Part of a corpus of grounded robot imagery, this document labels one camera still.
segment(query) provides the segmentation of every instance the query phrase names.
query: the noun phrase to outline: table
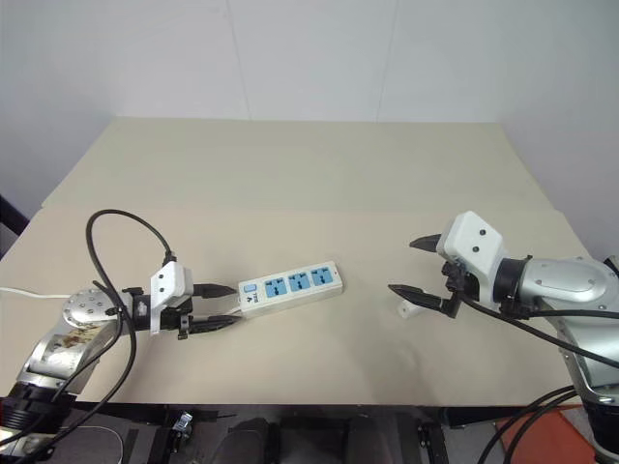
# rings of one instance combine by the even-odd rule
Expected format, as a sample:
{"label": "table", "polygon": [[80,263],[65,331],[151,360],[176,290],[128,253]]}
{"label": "table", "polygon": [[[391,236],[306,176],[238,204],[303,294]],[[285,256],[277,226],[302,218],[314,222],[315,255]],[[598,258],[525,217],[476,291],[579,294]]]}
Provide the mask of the table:
{"label": "table", "polygon": [[[324,167],[305,163],[317,153]],[[277,175],[269,174],[273,163]],[[449,188],[458,173],[470,180]],[[254,176],[261,182],[251,184]],[[277,195],[293,187],[297,200]],[[196,282],[235,286],[330,259],[344,281],[341,296],[219,333],[185,341],[140,333],[115,401],[509,405],[570,383],[555,347],[465,307],[456,320],[431,311],[403,320],[387,289],[409,283],[446,295],[441,259],[407,244],[465,209],[501,231],[513,256],[586,253],[497,126],[121,119],[0,262],[0,285],[53,293],[89,286],[83,229],[100,207],[151,221]],[[156,241],[121,217],[103,218],[95,233],[114,282],[147,286],[161,261]],[[195,313],[234,305],[234,297],[198,302]],[[60,306],[0,295],[2,391]],[[533,324],[551,332],[545,321]],[[128,342],[103,358],[79,399],[108,390]]]}

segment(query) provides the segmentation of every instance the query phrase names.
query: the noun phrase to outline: power strip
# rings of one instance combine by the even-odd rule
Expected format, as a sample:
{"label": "power strip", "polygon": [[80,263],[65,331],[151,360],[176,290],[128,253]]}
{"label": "power strip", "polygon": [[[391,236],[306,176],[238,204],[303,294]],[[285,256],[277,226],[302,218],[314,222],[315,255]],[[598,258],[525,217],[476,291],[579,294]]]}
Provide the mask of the power strip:
{"label": "power strip", "polygon": [[339,295],[336,263],[315,264],[239,283],[239,308],[245,317],[261,316]]}

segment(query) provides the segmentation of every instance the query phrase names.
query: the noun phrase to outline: small white object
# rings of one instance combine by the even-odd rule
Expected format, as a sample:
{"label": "small white object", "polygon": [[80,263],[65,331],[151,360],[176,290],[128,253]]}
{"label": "small white object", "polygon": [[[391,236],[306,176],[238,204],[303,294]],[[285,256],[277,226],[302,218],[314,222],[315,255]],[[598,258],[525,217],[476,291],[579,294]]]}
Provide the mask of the small white object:
{"label": "small white object", "polygon": [[29,292],[28,290],[22,290],[20,288],[12,288],[12,287],[0,287],[0,292],[16,293],[24,297],[39,298],[41,300],[55,299],[55,298],[66,300],[68,297],[71,296],[71,295],[42,295],[40,293]]}
{"label": "small white object", "polygon": [[193,295],[192,271],[176,261],[170,261],[151,277],[151,334],[161,329],[161,314],[167,307],[176,307]]}
{"label": "small white object", "polygon": [[401,303],[398,305],[398,314],[402,319],[409,319],[426,310],[426,307],[412,304],[407,300],[402,300]]}
{"label": "small white object", "polygon": [[451,263],[464,265],[480,284],[480,304],[497,308],[492,298],[499,264],[509,257],[503,237],[472,211],[457,215],[441,234],[436,251]]}
{"label": "small white object", "polygon": [[251,318],[334,297],[342,290],[336,263],[329,261],[239,282],[239,307]]}

